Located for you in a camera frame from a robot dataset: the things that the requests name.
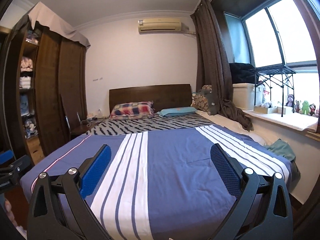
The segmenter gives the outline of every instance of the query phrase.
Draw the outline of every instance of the headboard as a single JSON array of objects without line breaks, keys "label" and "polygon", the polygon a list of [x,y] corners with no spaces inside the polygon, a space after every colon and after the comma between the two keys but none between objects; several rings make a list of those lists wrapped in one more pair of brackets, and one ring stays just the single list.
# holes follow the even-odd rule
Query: headboard
[{"label": "headboard", "polygon": [[190,106],[192,92],[190,84],[157,85],[110,89],[110,113],[115,105],[140,101],[153,101],[155,112],[166,108]]}]

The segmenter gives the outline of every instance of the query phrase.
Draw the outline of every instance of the black wire rack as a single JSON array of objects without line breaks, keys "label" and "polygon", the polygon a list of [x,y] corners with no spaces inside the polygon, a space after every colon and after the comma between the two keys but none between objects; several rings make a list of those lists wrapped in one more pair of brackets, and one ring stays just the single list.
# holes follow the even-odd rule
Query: black wire rack
[{"label": "black wire rack", "polygon": [[[294,84],[293,84],[293,74],[296,74],[293,69],[289,68],[284,64],[278,65],[270,65],[265,67],[257,67],[254,70],[255,73],[255,87],[254,87],[254,105],[256,105],[256,90],[257,87],[266,84],[270,88],[270,100],[271,100],[271,84],[274,83],[277,86],[282,88],[282,110],[281,117],[283,117],[283,106],[284,106],[284,87],[287,86],[293,91],[294,98]],[[274,77],[275,75],[281,75],[281,80]]]}]

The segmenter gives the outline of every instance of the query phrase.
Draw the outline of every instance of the blue blanket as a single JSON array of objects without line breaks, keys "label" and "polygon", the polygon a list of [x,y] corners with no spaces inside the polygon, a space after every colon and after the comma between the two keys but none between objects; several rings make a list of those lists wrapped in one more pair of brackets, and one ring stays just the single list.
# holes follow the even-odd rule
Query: blue blanket
[{"label": "blue blanket", "polygon": [[[114,240],[205,240],[235,201],[210,160],[214,143],[243,167],[261,175],[277,171],[287,185],[291,182],[288,160],[248,136],[214,124],[117,136],[82,135],[42,160],[21,179],[21,185],[29,200],[39,173],[64,174],[108,144],[111,162],[86,201]],[[68,222],[77,230],[65,200],[61,201]]]}]

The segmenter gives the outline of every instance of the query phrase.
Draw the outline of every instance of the metal bolt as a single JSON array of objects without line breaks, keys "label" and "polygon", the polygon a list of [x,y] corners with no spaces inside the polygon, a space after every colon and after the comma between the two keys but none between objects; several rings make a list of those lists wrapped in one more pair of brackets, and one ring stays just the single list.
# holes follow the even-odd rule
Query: metal bolt
[{"label": "metal bolt", "polygon": [[246,174],[251,175],[251,174],[253,174],[253,169],[251,169],[251,168],[245,168],[244,172],[245,172]]},{"label": "metal bolt", "polygon": [[277,179],[282,179],[282,174],[279,173],[279,172],[276,172],[276,173],[275,173],[275,177],[276,177]]},{"label": "metal bolt", "polygon": [[47,176],[47,174],[45,172],[41,172],[39,178],[43,179],[45,176]]},{"label": "metal bolt", "polygon": [[69,171],[68,171],[68,173],[70,174],[70,175],[73,175],[73,174],[75,174],[77,172],[77,169],[76,168],[71,168]]}]

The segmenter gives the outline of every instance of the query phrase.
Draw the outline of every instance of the window sill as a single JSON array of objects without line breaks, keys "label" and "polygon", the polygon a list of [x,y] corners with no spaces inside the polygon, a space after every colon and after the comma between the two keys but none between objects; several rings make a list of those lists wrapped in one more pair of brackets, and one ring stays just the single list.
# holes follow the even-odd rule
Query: window sill
[{"label": "window sill", "polygon": [[316,133],[318,124],[318,118],[316,117],[298,113],[285,114],[283,117],[281,117],[281,114],[279,113],[262,114],[253,110],[243,110],[243,112],[250,118],[256,118],[279,125],[283,128],[296,130],[302,135],[320,141],[320,134]]}]

